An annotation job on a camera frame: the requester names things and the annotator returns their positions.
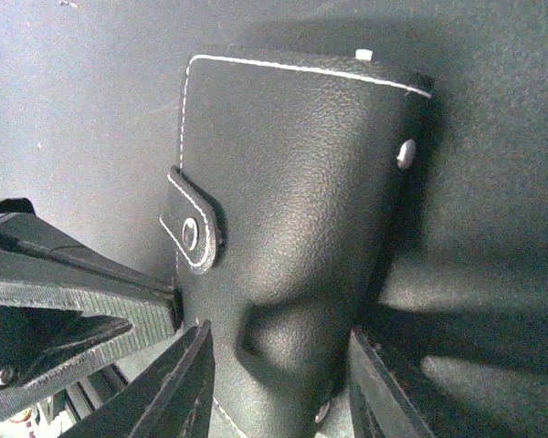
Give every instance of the leather case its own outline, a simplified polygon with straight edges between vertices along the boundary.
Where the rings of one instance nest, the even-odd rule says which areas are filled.
[[[430,90],[420,74],[355,58],[191,58],[161,222],[185,325],[212,321],[215,411],[237,435],[316,430],[397,197],[396,157]]]

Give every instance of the metal snap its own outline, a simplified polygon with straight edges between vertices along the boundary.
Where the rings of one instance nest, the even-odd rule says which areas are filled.
[[[199,227],[197,222],[192,217],[188,217],[183,224],[183,233],[181,235],[183,239],[184,249],[187,251],[193,251],[199,240]]]
[[[406,140],[402,146],[400,146],[400,153],[398,153],[397,161],[400,169],[407,169],[412,164],[414,156],[416,155],[416,142],[412,139]]]

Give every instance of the metal rivet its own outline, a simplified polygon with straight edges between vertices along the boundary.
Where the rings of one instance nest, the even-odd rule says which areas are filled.
[[[416,142],[412,139],[406,140],[402,146],[400,146],[400,153],[398,153],[397,161],[400,169],[407,169],[412,164],[414,156],[416,155]]]
[[[325,419],[325,417],[327,416],[327,412],[329,412],[330,407],[331,407],[331,401],[328,400],[319,409],[319,413],[317,413],[317,415],[314,417],[314,422],[316,422],[317,424],[322,422]]]
[[[199,228],[197,227],[196,220],[192,217],[189,217],[184,221],[182,238],[184,249],[193,251],[197,246],[197,241],[199,239]]]
[[[12,383],[16,377],[16,370],[12,365],[6,365],[0,370],[0,386]]]
[[[367,50],[366,48],[358,48],[355,50],[355,59],[361,59],[362,61],[371,61],[374,52]]]

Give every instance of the white stitching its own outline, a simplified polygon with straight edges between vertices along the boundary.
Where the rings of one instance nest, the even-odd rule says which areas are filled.
[[[277,62],[257,61],[253,59],[241,59],[238,57],[214,57],[213,55],[195,55],[191,58],[191,60],[189,61],[189,64],[186,66],[186,71],[184,75],[183,116],[181,118],[181,142],[179,146],[179,169],[181,170],[183,169],[184,108],[186,106],[186,91],[189,85],[189,72],[191,70],[191,65],[196,59],[213,59],[216,61],[226,61],[226,62],[233,62],[238,64],[249,64],[251,66],[282,68],[285,70],[294,70],[294,71],[306,71],[310,73],[319,73],[322,75],[337,76],[340,78],[362,80],[363,82],[372,82],[378,85],[387,85],[390,87],[396,87],[398,89],[405,89],[406,91],[417,93],[420,96],[424,96],[425,98],[429,98],[429,99],[432,98],[432,94],[422,89],[416,89],[414,87],[409,87],[407,85],[398,84],[397,82],[392,82],[390,80],[369,78],[367,76],[355,75],[354,73],[347,73],[344,71],[335,71],[335,70],[328,70],[328,69],[316,68],[316,67],[287,66],[284,64],[279,64]]]
[[[243,433],[241,429],[237,427],[237,424],[234,423],[231,417],[227,415],[226,410],[221,407],[221,405],[219,404],[219,401],[217,401],[215,397],[213,398],[213,402],[216,404],[217,409],[223,414],[223,416],[226,417],[226,420],[229,422],[229,424],[231,424],[231,427],[234,428],[234,430],[239,434],[239,436],[241,438],[248,438],[248,436],[245,433]]]
[[[174,234],[171,232],[171,230],[169,230],[168,226],[166,226],[166,224],[164,223],[163,221],[163,218],[161,217],[160,218],[160,221],[161,221],[161,225],[164,227],[164,229],[166,230],[166,232],[173,238],[174,242],[177,244],[177,246],[179,247],[179,249],[181,250],[181,252],[183,253],[183,256],[184,258],[186,258],[186,261],[189,262],[189,265],[191,266],[195,266],[195,267],[198,267],[198,266],[201,266],[206,260],[207,260],[207,256],[209,254],[209,236],[210,236],[210,232],[209,232],[209,221],[207,221],[207,216],[205,213],[203,213],[203,210],[201,210],[201,208],[196,204],[195,200],[189,196],[182,188],[179,184],[177,184],[173,178],[171,178],[171,175],[168,174],[166,175],[166,177],[168,178],[168,181],[170,181],[174,187],[176,187],[178,189],[179,192],[181,192],[184,197],[186,199],[189,200],[189,202],[193,205],[193,207],[197,210],[197,212],[199,212],[202,216],[203,216],[203,222],[205,222],[205,251],[203,253],[203,256],[201,257],[201,260],[196,262],[196,263],[193,263],[191,261],[191,259],[189,258],[189,256],[186,254],[186,252],[184,251],[183,247],[181,246],[181,244],[179,244],[179,241],[177,240],[176,237],[174,237]]]
[[[283,70],[306,71],[310,73],[318,73],[320,75],[336,76],[339,78],[361,80],[363,82],[371,82],[377,85],[387,85],[389,87],[395,87],[397,89],[405,89],[406,91],[419,94],[420,96],[424,96],[425,98],[429,98],[429,99],[432,98],[432,95],[428,93],[427,91],[424,91],[423,89],[417,89],[414,87],[410,87],[408,85],[399,84],[391,80],[370,78],[368,76],[356,75],[354,73],[347,73],[345,71],[329,70],[326,68],[289,66],[285,64],[279,64],[278,62],[257,61],[254,59],[241,59],[238,57],[215,57],[213,55],[195,55],[194,57],[192,57],[187,67],[187,72],[186,72],[187,79],[188,79],[189,68],[191,67],[191,64],[193,64],[193,61],[195,61],[196,59],[213,59],[215,61],[226,61],[226,62],[233,62],[236,64],[249,64],[251,66],[281,68]]]
[[[316,67],[289,66],[289,65],[285,65],[285,64],[279,64],[277,62],[257,61],[257,60],[254,60],[254,59],[241,59],[241,58],[237,58],[237,57],[215,57],[213,55],[195,55],[195,56],[191,57],[191,60],[189,61],[189,64],[186,67],[185,78],[184,78],[183,115],[182,115],[182,118],[181,118],[181,141],[180,141],[180,144],[179,144],[179,170],[181,172],[183,171],[184,115],[185,115],[185,108],[186,108],[186,91],[187,91],[187,88],[188,88],[188,85],[189,85],[189,78],[190,78],[189,73],[190,73],[190,70],[191,70],[191,65],[193,64],[193,62],[195,62],[196,59],[212,59],[212,60],[215,60],[215,61],[225,61],[225,62],[232,62],[232,63],[236,63],[236,64],[248,64],[248,65],[251,65],[251,66],[258,66],[258,67],[281,68],[283,70],[305,71],[305,72],[317,73],[317,74],[321,74],[321,75],[335,76],[335,77],[339,77],[339,78],[348,78],[348,79],[354,79],[354,80],[361,80],[363,82],[371,82],[371,83],[374,83],[374,84],[377,84],[377,85],[387,85],[389,87],[395,87],[397,89],[405,89],[408,92],[413,92],[413,93],[419,94],[420,96],[424,96],[425,98],[429,98],[429,99],[432,98],[432,95],[430,93],[428,93],[428,92],[426,92],[422,89],[416,89],[414,87],[409,87],[407,85],[399,84],[397,82],[392,82],[390,80],[370,78],[370,77],[367,77],[367,76],[355,75],[354,73],[347,73],[347,72],[344,72],[344,71],[328,70],[328,69],[316,68]],[[207,254],[208,254],[208,249],[209,249],[209,239],[208,239],[209,226],[208,226],[208,223],[207,223],[207,218],[206,218],[205,214],[203,213],[203,211],[197,206],[195,201],[193,201],[193,199],[190,196],[188,196],[183,191],[183,189],[181,189],[181,187],[179,187],[179,185],[176,182],[173,181],[173,179],[171,178],[170,175],[167,175],[167,176],[168,176],[169,181],[171,183],[173,183],[174,186],[177,189],[179,189],[181,191],[181,193],[184,194],[184,196],[193,204],[193,206],[197,209],[197,211],[203,216],[203,220],[205,221],[205,230],[206,230],[207,239],[206,239],[206,244],[205,244],[205,253],[202,257],[201,262],[199,262],[198,264],[193,263],[191,261],[191,259],[187,256],[186,252],[183,250],[181,245],[179,244],[176,237],[174,237],[173,233],[171,233],[171,231],[168,229],[168,227],[164,224],[162,218],[161,218],[161,224],[163,225],[164,229],[168,232],[168,234],[173,238],[173,240],[176,242],[176,244],[179,246],[179,248],[183,252],[184,257],[189,262],[189,264],[191,266],[201,266],[206,261]]]

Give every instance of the black leather case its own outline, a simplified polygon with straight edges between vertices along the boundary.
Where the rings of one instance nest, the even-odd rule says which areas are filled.
[[[430,88],[355,58],[234,48],[190,60],[172,178],[184,189],[169,184],[163,225],[177,243],[184,215],[201,225],[201,254],[177,251],[185,325],[212,321],[214,403],[240,436],[315,430]],[[201,274],[191,262],[207,238],[216,257]]]

